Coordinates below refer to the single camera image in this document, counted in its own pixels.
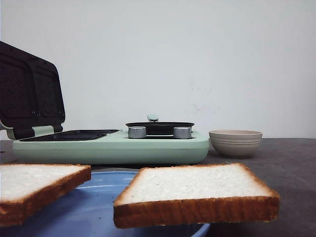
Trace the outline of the left silver control knob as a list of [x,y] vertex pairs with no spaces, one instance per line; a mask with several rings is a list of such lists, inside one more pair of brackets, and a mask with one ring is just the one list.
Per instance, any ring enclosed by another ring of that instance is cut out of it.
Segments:
[[129,139],[141,139],[146,138],[147,132],[145,126],[131,126],[128,128]]

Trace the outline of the mint green breakfast maker base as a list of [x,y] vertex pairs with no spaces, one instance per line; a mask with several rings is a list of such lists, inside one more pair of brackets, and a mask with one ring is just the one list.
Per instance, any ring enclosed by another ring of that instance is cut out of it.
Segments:
[[208,137],[193,131],[190,139],[172,135],[130,139],[127,131],[73,130],[13,141],[15,156],[26,163],[190,164],[205,159]]

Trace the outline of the grey table cloth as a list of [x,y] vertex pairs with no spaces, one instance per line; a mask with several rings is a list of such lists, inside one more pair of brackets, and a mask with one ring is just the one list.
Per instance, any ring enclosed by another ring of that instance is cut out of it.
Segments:
[[[315,236],[315,140],[264,139],[255,155],[242,163],[280,194],[278,217],[269,223],[213,223],[205,237]],[[137,168],[136,165],[99,165],[93,171],[137,171]]]

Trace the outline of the right silver control knob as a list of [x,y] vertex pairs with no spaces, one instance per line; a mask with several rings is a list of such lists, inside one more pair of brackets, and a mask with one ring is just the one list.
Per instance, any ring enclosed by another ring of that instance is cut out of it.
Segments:
[[175,139],[191,139],[192,129],[191,127],[185,127],[185,126],[174,127],[173,137]]

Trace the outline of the silver control knob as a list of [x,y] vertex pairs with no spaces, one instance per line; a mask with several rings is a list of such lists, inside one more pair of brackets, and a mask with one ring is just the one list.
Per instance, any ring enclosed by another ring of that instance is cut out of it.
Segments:
[[128,128],[129,139],[141,139],[146,138],[147,132],[145,126],[131,126]]
[[192,129],[191,127],[185,127],[185,126],[174,127],[173,137],[175,139],[191,139]]

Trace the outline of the white bread slice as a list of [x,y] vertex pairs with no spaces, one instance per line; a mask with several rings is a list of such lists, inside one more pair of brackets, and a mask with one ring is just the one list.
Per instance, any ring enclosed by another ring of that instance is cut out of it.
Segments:
[[0,225],[21,225],[28,217],[90,179],[90,165],[2,164]]
[[268,222],[280,196],[241,163],[142,168],[114,201],[117,228]]

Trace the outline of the breakfast maker lid dark plate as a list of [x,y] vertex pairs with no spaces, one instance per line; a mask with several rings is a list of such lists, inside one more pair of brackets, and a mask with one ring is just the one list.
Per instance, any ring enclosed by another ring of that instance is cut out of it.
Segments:
[[0,126],[9,139],[34,137],[34,127],[63,130],[65,109],[57,68],[0,43]]

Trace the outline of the beige ribbed ceramic bowl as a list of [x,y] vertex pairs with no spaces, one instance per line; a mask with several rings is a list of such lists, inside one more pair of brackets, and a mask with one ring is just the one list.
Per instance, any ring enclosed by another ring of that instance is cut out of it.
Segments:
[[263,132],[252,130],[213,130],[209,132],[212,147],[223,156],[245,158],[254,155]]

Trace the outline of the blue plastic plate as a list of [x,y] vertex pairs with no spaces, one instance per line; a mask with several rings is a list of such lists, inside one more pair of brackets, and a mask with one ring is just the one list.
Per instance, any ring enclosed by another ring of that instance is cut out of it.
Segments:
[[113,204],[136,171],[93,172],[91,179],[28,218],[2,227],[2,237],[204,237],[210,224],[118,229]]

